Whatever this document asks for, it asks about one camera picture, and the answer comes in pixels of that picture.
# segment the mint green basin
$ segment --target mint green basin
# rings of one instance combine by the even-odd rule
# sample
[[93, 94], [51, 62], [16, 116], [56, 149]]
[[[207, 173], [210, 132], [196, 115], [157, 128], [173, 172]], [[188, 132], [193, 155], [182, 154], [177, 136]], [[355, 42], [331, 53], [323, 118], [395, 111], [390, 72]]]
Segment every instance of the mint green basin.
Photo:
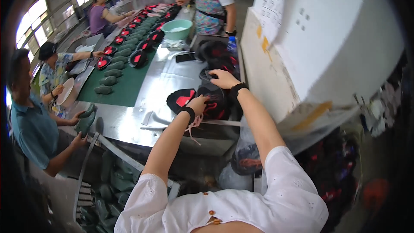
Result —
[[193, 22], [189, 20], [172, 20], [165, 23], [161, 30], [165, 33], [165, 38], [177, 41], [187, 38], [191, 26]]

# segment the woman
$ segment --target woman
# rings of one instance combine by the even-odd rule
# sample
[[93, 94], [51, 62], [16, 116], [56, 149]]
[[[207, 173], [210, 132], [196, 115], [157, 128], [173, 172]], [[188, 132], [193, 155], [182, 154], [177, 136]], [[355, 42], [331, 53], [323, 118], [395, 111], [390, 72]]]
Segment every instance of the woman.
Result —
[[114, 232], [320, 232], [328, 219], [326, 204], [285, 147], [266, 109], [229, 72], [212, 70], [210, 74], [218, 76], [212, 83], [237, 95], [266, 171], [267, 192], [226, 189], [168, 202], [168, 170], [184, 130], [204, 111], [208, 100], [199, 96], [179, 112], [155, 143]]
[[111, 23], [116, 23], [131, 16], [134, 12], [130, 11], [121, 16], [114, 16], [109, 12], [105, 6], [106, 0], [94, 0], [94, 4], [89, 12], [89, 28], [92, 35], [103, 33], [106, 38], [115, 30], [116, 26]]
[[71, 61], [104, 56], [103, 51], [57, 53], [57, 44], [45, 42], [39, 49], [39, 60], [45, 63], [40, 70], [40, 96], [44, 103], [50, 103], [63, 92], [63, 83], [67, 80], [66, 65]]
[[[189, 1], [176, 0], [176, 3], [181, 6]], [[234, 0], [195, 0], [195, 7], [197, 8], [195, 14], [196, 33], [217, 34], [221, 31], [224, 20], [226, 20], [226, 34], [235, 36], [236, 10]]]

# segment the black phone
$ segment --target black phone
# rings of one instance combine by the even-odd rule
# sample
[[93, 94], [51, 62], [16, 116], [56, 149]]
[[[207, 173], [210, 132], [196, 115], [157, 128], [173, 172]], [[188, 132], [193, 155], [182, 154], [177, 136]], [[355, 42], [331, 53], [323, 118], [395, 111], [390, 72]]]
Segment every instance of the black phone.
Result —
[[194, 53], [176, 55], [176, 62], [177, 63], [184, 62], [184, 61], [189, 61], [189, 60], [195, 60]]

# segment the blue shirt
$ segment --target blue shirt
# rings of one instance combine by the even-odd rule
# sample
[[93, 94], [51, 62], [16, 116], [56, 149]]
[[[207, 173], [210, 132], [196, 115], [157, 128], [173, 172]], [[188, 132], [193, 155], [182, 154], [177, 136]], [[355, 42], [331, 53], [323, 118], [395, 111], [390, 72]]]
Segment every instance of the blue shirt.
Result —
[[39, 168], [45, 169], [56, 156], [59, 130], [56, 122], [36, 96], [30, 94], [34, 107], [12, 100], [11, 122], [14, 136], [23, 153]]

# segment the worker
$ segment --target worker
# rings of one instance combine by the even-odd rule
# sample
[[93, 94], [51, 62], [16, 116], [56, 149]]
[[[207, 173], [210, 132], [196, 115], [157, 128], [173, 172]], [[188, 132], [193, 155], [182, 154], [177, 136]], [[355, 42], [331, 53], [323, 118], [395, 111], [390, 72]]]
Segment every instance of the worker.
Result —
[[103, 51], [57, 53], [56, 48], [57, 44], [45, 42], [39, 49], [39, 60], [45, 62], [39, 76], [40, 96], [46, 104], [63, 92], [63, 83], [67, 80], [66, 65], [69, 62], [104, 56]]
[[320, 232], [328, 209], [277, 131], [272, 117], [229, 72], [212, 70], [211, 82], [237, 97], [266, 171], [264, 195], [246, 190], [187, 194], [167, 199], [167, 179], [184, 130], [201, 115], [209, 97], [181, 109], [152, 148], [114, 232]]
[[108, 8], [106, 8], [105, 1], [106, 0], [94, 0], [94, 4], [89, 12], [89, 27], [91, 35], [102, 33], [106, 38], [116, 28], [116, 25], [112, 25], [113, 23], [131, 16], [134, 11], [127, 12], [120, 16], [113, 15], [109, 12]]
[[[191, 0], [176, 0], [178, 5], [186, 5]], [[196, 33], [218, 34], [227, 22], [225, 33], [235, 36], [236, 10], [234, 0], [193, 0], [197, 12], [195, 14]]]
[[30, 62], [27, 49], [17, 49], [12, 56], [7, 87], [12, 94], [11, 123], [13, 135], [26, 157], [48, 175], [79, 178], [86, 155], [86, 137], [75, 138], [58, 129], [74, 126], [79, 112], [67, 120], [49, 114], [44, 104], [30, 91]]

